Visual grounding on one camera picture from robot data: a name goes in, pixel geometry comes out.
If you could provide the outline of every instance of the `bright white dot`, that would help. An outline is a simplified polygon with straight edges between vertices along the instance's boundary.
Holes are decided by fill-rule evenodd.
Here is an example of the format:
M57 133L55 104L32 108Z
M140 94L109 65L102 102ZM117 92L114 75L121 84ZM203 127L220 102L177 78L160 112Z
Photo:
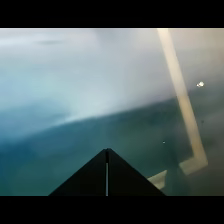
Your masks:
M198 84L197 84L197 87L202 87L202 86L204 86L205 84L204 84L204 82L199 82Z

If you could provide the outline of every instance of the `white light spot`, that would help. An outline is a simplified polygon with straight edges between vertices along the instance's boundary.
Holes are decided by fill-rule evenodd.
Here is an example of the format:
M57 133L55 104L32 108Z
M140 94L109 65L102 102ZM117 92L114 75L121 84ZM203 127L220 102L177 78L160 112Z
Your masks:
M202 87L202 86L204 86L205 84L204 84L204 82L199 82L198 84L197 84L197 87Z

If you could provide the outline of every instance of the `glass surface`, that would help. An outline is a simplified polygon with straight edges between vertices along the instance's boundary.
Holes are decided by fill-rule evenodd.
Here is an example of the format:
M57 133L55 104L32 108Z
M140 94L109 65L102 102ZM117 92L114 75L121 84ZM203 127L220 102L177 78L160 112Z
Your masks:
M104 148L167 195L222 195L223 29L169 34L198 157L157 29L0 29L0 195L48 195Z

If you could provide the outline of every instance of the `black triangular object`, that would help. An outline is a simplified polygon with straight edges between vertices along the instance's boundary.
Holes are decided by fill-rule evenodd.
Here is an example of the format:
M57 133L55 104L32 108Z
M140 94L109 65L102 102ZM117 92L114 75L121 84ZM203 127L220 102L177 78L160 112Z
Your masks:
M105 196L106 192L108 196L164 196L112 149L102 150L50 196Z

